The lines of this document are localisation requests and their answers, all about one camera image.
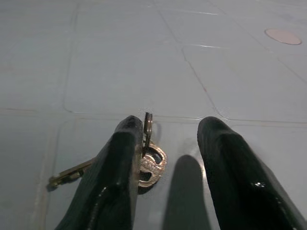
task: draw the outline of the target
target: light gray floor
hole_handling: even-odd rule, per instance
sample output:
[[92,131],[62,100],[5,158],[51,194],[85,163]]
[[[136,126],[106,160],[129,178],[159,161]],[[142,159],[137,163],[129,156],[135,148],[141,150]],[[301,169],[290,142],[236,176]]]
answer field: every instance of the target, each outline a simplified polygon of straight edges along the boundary
[[[268,38],[277,28],[303,43]],[[134,229],[165,230],[176,162],[200,164],[213,115],[242,134],[307,218],[305,0],[2,0],[0,229],[52,230],[78,182],[48,178],[95,156],[128,115],[154,114],[166,172],[138,196]]]

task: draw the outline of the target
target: floor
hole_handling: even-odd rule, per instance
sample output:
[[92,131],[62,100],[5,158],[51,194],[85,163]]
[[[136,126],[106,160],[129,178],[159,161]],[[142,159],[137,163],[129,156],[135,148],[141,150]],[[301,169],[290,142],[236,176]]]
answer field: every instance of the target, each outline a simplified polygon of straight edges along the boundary
[[134,230],[166,230],[184,155],[199,163],[208,226],[219,229],[196,141],[210,115],[247,140],[307,218],[306,63],[305,0],[2,0],[0,229],[54,229],[78,182],[48,193],[48,178],[146,111],[168,165],[138,196]]

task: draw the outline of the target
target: tiled floor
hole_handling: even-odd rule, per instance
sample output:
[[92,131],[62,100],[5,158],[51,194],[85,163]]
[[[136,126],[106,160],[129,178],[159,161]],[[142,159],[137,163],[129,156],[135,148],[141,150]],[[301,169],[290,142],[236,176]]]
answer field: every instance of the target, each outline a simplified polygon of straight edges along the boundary
[[[268,28],[303,42],[279,43]],[[135,230],[163,229],[181,156],[203,169],[196,132],[209,115],[246,138],[307,218],[306,44],[305,0],[1,1],[0,229],[54,229],[78,182],[48,193],[48,177],[145,111],[168,165],[138,196]]]

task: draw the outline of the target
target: brass key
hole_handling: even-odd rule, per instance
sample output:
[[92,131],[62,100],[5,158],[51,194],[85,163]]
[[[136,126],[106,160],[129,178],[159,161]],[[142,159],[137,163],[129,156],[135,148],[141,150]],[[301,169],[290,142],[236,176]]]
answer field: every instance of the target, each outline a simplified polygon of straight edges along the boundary
[[[150,137],[152,134],[152,125],[153,125],[153,115],[150,113],[146,113],[145,121],[144,121],[144,146],[143,146],[143,158],[141,160],[141,168],[140,171],[143,173],[150,173],[151,176],[148,181],[139,180],[140,187],[150,187],[154,185],[162,173],[165,170],[166,165],[166,154],[156,145],[150,141]],[[154,154],[158,155],[161,162],[157,163],[152,154],[149,154],[149,150],[154,152]],[[49,190],[56,189],[61,184],[71,183],[78,178],[82,177],[87,169],[89,169],[94,162],[94,158],[74,166],[70,169],[62,171],[58,176],[52,176],[49,178],[49,184],[47,188]]]
[[83,174],[86,172],[86,170],[90,168],[93,161],[94,161],[94,158],[84,163],[78,164],[77,166],[74,166],[70,169],[62,171],[59,173],[58,176],[50,177],[48,189],[54,190],[60,184],[70,183],[82,177]]

